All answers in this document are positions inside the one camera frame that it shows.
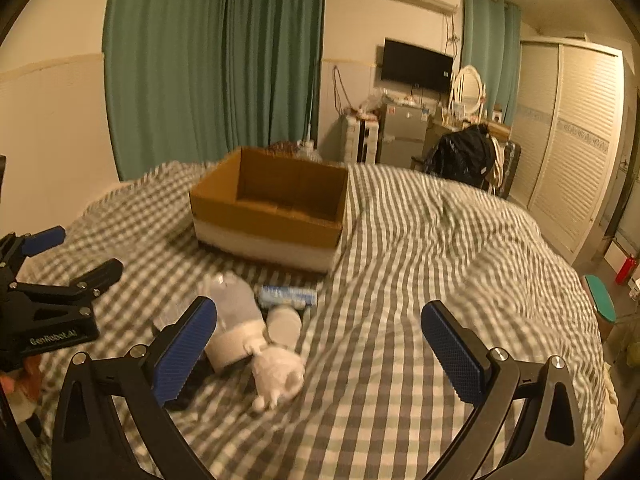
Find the white bear plush toy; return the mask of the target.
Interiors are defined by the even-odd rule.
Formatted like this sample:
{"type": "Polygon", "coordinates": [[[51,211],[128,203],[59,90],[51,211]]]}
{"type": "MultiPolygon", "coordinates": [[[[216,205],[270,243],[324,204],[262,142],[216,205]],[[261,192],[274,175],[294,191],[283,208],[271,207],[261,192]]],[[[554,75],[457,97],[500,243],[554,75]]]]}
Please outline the white bear plush toy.
{"type": "Polygon", "coordinates": [[[303,389],[305,361],[283,344],[250,341],[244,344],[250,359],[256,396],[252,408],[256,413],[275,410],[292,401],[303,389]]]}

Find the white round jar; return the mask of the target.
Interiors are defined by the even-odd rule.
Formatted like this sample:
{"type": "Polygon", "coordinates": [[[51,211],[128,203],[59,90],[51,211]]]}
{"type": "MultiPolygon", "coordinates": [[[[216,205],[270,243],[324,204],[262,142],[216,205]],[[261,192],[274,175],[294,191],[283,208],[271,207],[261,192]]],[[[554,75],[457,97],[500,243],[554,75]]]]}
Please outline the white round jar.
{"type": "Polygon", "coordinates": [[[277,306],[267,313],[267,335],[272,344],[294,350],[302,331],[302,319],[295,308],[277,306]]]}

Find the green stool seat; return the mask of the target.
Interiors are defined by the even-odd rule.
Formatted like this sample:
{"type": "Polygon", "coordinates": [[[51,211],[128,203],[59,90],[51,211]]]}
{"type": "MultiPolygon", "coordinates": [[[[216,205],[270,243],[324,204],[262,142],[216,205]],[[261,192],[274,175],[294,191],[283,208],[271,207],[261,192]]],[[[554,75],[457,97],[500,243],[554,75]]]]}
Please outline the green stool seat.
{"type": "Polygon", "coordinates": [[[605,284],[593,274],[585,274],[584,282],[598,315],[609,323],[615,323],[617,320],[615,307],[605,284]]]}

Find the brown cardboard box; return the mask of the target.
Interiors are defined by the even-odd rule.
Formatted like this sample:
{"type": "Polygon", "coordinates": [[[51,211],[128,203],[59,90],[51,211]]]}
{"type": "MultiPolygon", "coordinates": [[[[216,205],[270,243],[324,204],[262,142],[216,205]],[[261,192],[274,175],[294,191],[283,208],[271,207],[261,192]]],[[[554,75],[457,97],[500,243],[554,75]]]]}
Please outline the brown cardboard box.
{"type": "Polygon", "coordinates": [[[196,237],[231,255],[290,269],[332,269],[348,170],[238,148],[190,189],[196,237]]]}

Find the red fire extinguisher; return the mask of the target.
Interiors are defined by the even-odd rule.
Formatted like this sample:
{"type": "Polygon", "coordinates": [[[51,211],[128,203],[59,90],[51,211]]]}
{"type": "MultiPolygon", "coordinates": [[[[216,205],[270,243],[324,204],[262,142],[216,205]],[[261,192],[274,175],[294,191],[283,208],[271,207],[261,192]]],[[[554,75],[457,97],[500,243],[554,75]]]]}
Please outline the red fire extinguisher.
{"type": "Polygon", "coordinates": [[[638,258],[634,256],[628,256],[624,260],[622,266],[620,267],[620,270],[618,270],[616,274],[615,283],[617,285],[626,284],[630,279],[632,272],[634,272],[636,266],[638,266],[638,258]]]}

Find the black jacket on chair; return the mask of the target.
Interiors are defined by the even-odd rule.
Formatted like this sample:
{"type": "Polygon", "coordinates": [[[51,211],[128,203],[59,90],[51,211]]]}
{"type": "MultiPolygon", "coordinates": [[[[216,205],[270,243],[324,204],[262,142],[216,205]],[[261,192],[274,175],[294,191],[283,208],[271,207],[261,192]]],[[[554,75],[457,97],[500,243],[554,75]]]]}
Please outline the black jacket on chair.
{"type": "Polygon", "coordinates": [[[488,125],[478,124],[444,134],[427,155],[424,172],[487,190],[496,160],[488,125]]]}

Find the clear water jug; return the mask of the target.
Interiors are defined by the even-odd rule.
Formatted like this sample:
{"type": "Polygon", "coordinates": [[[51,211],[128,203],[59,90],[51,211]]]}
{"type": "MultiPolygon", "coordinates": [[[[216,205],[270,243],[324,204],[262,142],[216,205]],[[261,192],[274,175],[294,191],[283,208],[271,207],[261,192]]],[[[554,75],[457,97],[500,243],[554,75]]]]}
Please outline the clear water jug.
{"type": "Polygon", "coordinates": [[[294,156],[296,158],[310,160],[311,162],[322,162],[322,157],[314,148],[314,141],[299,141],[294,156]]]}

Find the wooden dressing table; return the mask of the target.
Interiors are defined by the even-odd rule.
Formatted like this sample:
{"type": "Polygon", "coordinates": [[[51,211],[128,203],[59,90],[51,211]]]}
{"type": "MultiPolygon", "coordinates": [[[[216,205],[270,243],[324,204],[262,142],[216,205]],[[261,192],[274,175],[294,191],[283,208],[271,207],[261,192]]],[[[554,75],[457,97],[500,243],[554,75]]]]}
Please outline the wooden dressing table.
{"type": "MultiPolygon", "coordinates": [[[[510,139],[511,128],[509,126],[500,124],[500,122],[484,122],[484,125],[487,127],[488,133],[498,141],[506,142],[510,139]]],[[[445,134],[459,131],[469,126],[472,126],[472,122],[468,120],[445,122],[443,119],[431,119],[426,128],[423,154],[426,155],[431,151],[445,134]]]]}

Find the small grey refrigerator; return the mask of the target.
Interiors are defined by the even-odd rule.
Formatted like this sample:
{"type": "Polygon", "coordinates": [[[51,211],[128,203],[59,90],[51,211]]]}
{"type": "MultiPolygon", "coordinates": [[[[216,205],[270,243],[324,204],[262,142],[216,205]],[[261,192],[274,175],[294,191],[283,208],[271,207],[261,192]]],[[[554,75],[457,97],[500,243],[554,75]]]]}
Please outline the small grey refrigerator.
{"type": "Polygon", "coordinates": [[[378,163],[410,168],[424,148],[428,115],[420,108],[386,103],[382,108],[378,163]]]}

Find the large green curtain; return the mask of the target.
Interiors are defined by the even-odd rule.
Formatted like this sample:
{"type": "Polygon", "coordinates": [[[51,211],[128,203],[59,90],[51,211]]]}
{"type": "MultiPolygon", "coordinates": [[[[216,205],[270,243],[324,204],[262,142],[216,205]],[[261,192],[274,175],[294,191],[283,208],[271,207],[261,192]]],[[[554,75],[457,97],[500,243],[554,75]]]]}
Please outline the large green curtain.
{"type": "Polygon", "coordinates": [[[107,0],[105,99],[124,180],[309,139],[324,0],[107,0]]]}

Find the white suitcase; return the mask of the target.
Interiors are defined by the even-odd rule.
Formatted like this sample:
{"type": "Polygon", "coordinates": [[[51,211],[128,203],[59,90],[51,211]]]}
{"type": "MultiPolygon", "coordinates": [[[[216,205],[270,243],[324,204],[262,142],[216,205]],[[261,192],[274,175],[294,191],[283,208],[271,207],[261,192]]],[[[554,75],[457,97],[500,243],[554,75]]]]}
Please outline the white suitcase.
{"type": "Polygon", "coordinates": [[[342,118],[342,161],[345,164],[369,164],[376,162],[378,151],[378,118],[345,115],[342,118]]]}

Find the oval white vanity mirror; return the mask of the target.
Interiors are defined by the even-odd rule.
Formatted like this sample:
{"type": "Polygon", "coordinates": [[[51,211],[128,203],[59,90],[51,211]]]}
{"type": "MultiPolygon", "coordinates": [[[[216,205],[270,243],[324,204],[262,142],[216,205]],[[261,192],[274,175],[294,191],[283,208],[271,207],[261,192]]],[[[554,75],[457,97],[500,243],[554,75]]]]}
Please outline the oval white vanity mirror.
{"type": "Polygon", "coordinates": [[[459,70],[451,85],[450,108],[459,118],[480,116],[486,100],[486,84],[473,65],[459,70]]]}

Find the white louvered wardrobe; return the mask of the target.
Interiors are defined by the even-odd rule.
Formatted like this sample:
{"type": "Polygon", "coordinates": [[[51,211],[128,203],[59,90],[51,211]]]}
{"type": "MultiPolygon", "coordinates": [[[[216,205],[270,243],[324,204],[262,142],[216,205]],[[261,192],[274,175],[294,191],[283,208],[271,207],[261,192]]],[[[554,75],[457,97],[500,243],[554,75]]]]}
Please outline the white louvered wardrobe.
{"type": "Polygon", "coordinates": [[[510,200],[567,262],[585,252],[620,156],[625,108],[622,52],[563,38],[521,43],[510,139],[521,149],[510,200]]]}

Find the small green curtain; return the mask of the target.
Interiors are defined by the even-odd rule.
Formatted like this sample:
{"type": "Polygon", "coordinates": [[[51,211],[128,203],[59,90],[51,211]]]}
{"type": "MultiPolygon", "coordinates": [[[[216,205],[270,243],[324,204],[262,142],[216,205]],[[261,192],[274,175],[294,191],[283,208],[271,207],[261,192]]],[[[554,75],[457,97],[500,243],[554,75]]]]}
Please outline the small green curtain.
{"type": "Polygon", "coordinates": [[[461,65],[472,65],[486,84],[486,107],[496,105],[512,125],[521,62],[521,8],[509,0],[463,0],[461,65]]]}

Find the black wall television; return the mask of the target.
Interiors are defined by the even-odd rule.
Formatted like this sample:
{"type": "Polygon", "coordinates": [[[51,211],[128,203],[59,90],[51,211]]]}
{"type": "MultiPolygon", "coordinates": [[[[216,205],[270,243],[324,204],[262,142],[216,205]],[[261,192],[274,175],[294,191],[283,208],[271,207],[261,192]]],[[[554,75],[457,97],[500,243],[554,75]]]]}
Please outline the black wall television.
{"type": "Polygon", "coordinates": [[[450,90],[454,58],[430,49],[386,38],[381,79],[412,88],[446,93],[450,90]]]}

